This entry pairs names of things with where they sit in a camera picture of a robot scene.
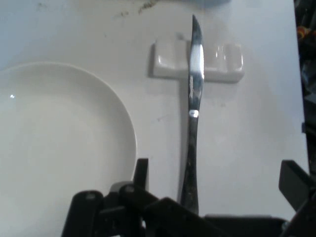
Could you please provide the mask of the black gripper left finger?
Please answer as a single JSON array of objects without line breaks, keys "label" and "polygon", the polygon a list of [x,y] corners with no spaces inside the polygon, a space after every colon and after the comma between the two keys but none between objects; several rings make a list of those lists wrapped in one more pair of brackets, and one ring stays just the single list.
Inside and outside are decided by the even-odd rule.
[{"label": "black gripper left finger", "polygon": [[103,196],[83,191],[73,196],[63,237],[220,237],[222,232],[169,198],[145,186],[149,161],[136,162],[132,181],[112,185]]}]

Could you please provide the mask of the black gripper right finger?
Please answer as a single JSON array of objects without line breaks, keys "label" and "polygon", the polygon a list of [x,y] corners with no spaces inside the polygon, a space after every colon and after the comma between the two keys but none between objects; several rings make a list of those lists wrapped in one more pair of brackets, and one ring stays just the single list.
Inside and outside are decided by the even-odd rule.
[{"label": "black gripper right finger", "polygon": [[282,237],[316,235],[316,182],[293,160],[281,162],[279,190],[295,210]]}]

